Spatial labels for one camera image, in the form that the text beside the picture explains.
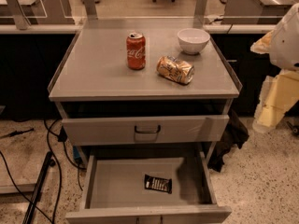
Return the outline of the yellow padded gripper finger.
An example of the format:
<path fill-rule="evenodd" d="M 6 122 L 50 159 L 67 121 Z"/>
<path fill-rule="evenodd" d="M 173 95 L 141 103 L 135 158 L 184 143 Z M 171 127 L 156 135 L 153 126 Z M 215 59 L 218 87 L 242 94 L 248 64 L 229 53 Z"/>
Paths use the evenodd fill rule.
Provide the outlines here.
<path fill-rule="evenodd" d="M 298 72 L 281 70 L 275 77 L 267 76 L 255 110 L 253 129 L 259 133 L 271 132 L 298 101 Z"/>
<path fill-rule="evenodd" d="M 273 32 L 270 31 L 267 34 L 265 34 L 262 38 L 260 38 L 258 41 L 254 42 L 250 50 L 254 53 L 258 54 L 265 54 L 268 53 L 270 50 L 270 43 L 272 40 L 272 34 Z"/>

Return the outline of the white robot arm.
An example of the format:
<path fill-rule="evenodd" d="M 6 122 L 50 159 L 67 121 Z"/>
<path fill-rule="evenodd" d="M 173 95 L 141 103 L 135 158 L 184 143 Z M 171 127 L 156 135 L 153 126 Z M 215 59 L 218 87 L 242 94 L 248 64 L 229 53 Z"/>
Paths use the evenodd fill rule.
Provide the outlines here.
<path fill-rule="evenodd" d="M 250 50 L 269 54 L 270 63 L 280 69 L 263 82 L 253 129 L 274 130 L 285 114 L 299 101 L 299 4 L 293 5 L 276 27 L 252 44 Z"/>

